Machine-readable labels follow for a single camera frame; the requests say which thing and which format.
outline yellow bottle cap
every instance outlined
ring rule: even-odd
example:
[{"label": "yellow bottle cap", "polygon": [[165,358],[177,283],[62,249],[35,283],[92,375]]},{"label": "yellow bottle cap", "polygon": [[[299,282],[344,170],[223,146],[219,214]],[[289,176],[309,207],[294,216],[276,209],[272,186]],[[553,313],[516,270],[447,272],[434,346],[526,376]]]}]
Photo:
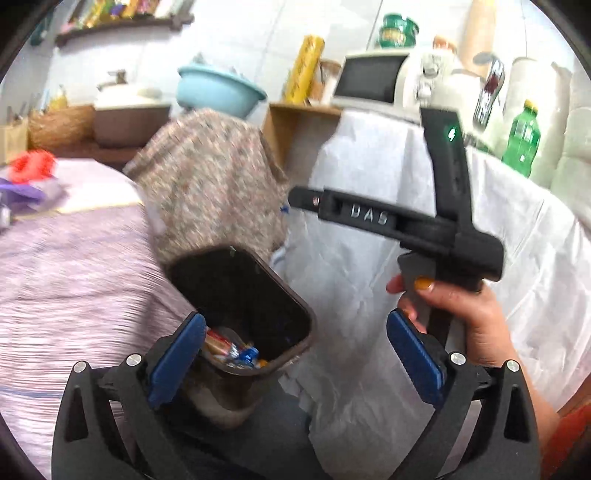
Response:
[{"label": "yellow bottle cap", "polygon": [[523,106],[525,108],[529,108],[530,110],[533,110],[534,113],[538,113],[538,108],[536,107],[534,102],[532,102],[531,100],[526,100],[525,103],[523,104]]}]

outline orange sleeve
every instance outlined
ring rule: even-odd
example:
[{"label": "orange sleeve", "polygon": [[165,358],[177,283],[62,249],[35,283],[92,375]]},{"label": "orange sleeve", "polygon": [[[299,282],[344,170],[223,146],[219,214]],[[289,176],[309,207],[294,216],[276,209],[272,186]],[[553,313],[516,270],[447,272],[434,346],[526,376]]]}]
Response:
[{"label": "orange sleeve", "polygon": [[560,420],[558,429],[548,443],[542,460],[542,477],[548,478],[566,460],[574,444],[591,424],[591,404]]}]

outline yellow fingernail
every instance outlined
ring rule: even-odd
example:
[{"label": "yellow fingernail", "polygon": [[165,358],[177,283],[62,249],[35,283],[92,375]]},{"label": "yellow fingernail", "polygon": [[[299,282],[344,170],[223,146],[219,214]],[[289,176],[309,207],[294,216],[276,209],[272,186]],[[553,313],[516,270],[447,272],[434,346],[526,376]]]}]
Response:
[{"label": "yellow fingernail", "polygon": [[432,290],[435,283],[432,278],[428,277],[417,277],[414,281],[414,289],[415,290]]}]

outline green plastic bottle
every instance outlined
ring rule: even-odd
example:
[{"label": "green plastic bottle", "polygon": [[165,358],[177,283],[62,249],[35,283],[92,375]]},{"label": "green plastic bottle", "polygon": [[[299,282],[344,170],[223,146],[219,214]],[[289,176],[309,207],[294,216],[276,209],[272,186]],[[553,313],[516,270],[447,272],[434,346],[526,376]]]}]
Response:
[{"label": "green plastic bottle", "polygon": [[515,117],[503,163],[529,178],[531,164],[540,146],[540,127],[536,117],[538,109],[532,101],[526,100],[524,110]]}]

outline small trash bin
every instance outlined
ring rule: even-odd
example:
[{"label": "small trash bin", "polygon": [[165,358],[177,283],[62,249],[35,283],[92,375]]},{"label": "small trash bin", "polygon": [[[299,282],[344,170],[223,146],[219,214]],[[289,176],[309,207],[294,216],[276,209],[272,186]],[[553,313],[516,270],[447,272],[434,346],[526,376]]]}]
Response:
[{"label": "small trash bin", "polygon": [[196,408],[220,427],[240,425],[264,393],[310,347],[316,320],[311,309],[255,253],[225,245],[185,255],[167,271],[207,326],[228,327],[268,363],[237,369],[202,349],[184,390]]}]

